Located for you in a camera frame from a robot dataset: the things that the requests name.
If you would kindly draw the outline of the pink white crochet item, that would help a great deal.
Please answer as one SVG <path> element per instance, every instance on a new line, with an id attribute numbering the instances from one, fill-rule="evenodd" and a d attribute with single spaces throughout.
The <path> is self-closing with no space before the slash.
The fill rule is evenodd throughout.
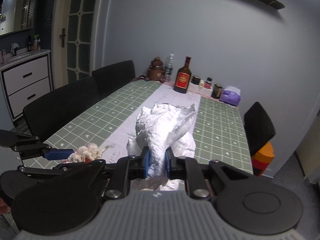
<path id="1" fill-rule="evenodd" d="M 97 159 L 101 159 L 102 153 L 97 144 L 89 143 L 86 146 L 81 146 L 67 159 L 62 161 L 63 164 L 70 163 L 89 163 Z"/>

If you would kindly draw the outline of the white table runner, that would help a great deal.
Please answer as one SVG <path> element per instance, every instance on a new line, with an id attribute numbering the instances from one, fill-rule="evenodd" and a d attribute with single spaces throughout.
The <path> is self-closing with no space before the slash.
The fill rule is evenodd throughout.
<path id="1" fill-rule="evenodd" d="M 132 88 L 126 86 L 125 95 L 148 98 L 117 126 L 117 129 L 101 144 L 102 158 L 107 163 L 115 163 L 127 155 L 129 138 L 138 137 L 140 131 L 156 134 L 156 141 L 163 141 L 174 127 L 199 109 L 201 96 L 192 92 L 181 94 L 172 86 L 155 81 L 136 81 Z"/>

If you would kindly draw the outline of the black chair near left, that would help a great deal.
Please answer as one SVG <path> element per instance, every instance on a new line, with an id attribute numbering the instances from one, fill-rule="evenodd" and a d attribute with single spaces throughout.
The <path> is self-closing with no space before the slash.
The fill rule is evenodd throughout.
<path id="1" fill-rule="evenodd" d="M 57 88 L 23 109 L 23 117 L 31 134 L 44 142 L 63 126 L 99 101 L 93 77 Z"/>

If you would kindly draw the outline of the black chair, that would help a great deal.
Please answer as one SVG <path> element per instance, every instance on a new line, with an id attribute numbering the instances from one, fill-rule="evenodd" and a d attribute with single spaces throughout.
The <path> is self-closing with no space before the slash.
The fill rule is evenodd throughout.
<path id="1" fill-rule="evenodd" d="M 118 62 L 99 68 L 92 72 L 101 99 L 106 98 L 116 90 L 133 80 L 135 67 L 132 60 Z"/>
<path id="2" fill-rule="evenodd" d="M 23 109 L 23 117 L 31 134 L 44 142 L 63 126 L 99 101 L 93 77 L 57 88 Z"/>

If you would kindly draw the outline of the green checked tablecloth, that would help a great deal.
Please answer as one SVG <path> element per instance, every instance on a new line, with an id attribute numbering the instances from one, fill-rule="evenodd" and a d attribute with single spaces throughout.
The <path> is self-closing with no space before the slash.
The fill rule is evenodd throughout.
<path id="1" fill-rule="evenodd" d="M 92 142 L 103 150 L 103 159 L 115 163 L 127 155 L 128 137 L 136 133 L 139 111 L 157 103 L 195 105 L 197 117 L 189 132 L 195 140 L 195 159 L 199 163 L 217 159 L 248 173 L 253 172 L 237 108 L 199 94 L 177 93 L 171 86 L 155 81 L 128 83 L 63 126 L 46 143 L 54 148 L 77 150 Z"/>

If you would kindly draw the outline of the orange storage box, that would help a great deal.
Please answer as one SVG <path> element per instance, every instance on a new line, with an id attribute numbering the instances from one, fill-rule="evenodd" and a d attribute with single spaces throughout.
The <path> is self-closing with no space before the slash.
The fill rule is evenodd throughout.
<path id="1" fill-rule="evenodd" d="M 268 141 L 255 155 L 251 157 L 253 174 L 261 176 L 274 159 L 274 149 Z"/>

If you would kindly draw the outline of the black chair far end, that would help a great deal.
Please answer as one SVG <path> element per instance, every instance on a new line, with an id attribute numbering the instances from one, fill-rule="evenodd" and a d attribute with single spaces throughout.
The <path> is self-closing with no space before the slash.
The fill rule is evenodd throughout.
<path id="1" fill-rule="evenodd" d="M 276 135 L 270 117 L 259 102 L 255 102 L 244 114 L 244 129 L 251 156 Z"/>

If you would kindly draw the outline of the white drawer cabinet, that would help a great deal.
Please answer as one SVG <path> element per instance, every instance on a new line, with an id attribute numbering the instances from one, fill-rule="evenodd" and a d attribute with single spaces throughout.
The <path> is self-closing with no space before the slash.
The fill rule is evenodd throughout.
<path id="1" fill-rule="evenodd" d="M 11 56 L 1 64 L 1 85 L 11 120 L 23 115 L 29 103 L 53 90 L 50 50 Z"/>

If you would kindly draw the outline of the dark glass jar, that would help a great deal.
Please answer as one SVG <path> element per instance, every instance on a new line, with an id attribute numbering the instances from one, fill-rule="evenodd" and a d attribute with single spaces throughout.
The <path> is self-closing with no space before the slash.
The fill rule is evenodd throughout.
<path id="1" fill-rule="evenodd" d="M 213 91 L 211 97 L 214 99 L 219 99 L 222 93 L 223 87 L 220 84 L 213 85 Z"/>

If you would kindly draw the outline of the purple tissue pack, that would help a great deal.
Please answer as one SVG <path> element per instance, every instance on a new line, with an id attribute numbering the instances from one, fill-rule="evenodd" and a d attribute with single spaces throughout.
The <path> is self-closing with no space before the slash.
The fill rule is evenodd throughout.
<path id="1" fill-rule="evenodd" d="M 232 86 L 227 86 L 223 89 L 223 93 L 220 97 L 220 101 L 227 103 L 232 106 L 238 107 L 240 100 L 241 100 L 241 90 L 232 87 Z"/>

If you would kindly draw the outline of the black chair far left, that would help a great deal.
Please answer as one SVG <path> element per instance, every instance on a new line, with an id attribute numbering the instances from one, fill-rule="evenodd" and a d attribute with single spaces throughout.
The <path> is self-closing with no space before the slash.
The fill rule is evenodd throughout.
<path id="1" fill-rule="evenodd" d="M 133 80 L 135 67 L 132 60 L 118 62 L 99 68 L 92 72 L 101 99 L 106 98 L 116 90 Z"/>

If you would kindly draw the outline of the red label small bottle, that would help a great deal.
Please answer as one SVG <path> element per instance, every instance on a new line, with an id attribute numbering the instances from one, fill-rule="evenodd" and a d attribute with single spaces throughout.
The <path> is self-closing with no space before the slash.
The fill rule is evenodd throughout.
<path id="1" fill-rule="evenodd" d="M 208 77 L 204 83 L 204 88 L 211 89 L 212 88 L 212 78 Z"/>

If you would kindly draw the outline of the black lidded jar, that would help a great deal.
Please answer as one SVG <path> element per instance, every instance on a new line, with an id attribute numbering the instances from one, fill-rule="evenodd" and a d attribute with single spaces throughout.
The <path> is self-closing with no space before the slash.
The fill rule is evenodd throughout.
<path id="1" fill-rule="evenodd" d="M 199 85 L 200 84 L 200 81 L 201 81 L 201 78 L 199 76 L 192 76 L 191 78 L 191 83 L 194 84 L 194 85 Z"/>

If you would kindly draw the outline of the brown liquor bottle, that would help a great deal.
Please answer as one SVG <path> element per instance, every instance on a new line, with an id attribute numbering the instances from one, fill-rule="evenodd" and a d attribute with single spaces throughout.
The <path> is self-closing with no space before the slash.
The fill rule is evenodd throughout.
<path id="1" fill-rule="evenodd" d="M 186 94 L 191 78 L 191 71 L 189 69 L 189 64 L 191 61 L 191 57 L 187 56 L 185 58 L 185 63 L 182 68 L 180 68 L 177 72 L 176 81 L 174 84 L 174 91 Z"/>

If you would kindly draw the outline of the clear water bottle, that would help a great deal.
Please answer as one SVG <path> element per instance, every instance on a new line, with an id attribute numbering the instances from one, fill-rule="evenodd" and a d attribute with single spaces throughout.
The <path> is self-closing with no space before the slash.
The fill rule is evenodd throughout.
<path id="1" fill-rule="evenodd" d="M 164 70 L 165 70 L 166 82 L 169 82 L 171 80 L 171 75 L 173 70 L 173 59 L 174 59 L 174 54 L 170 53 L 165 61 Z"/>

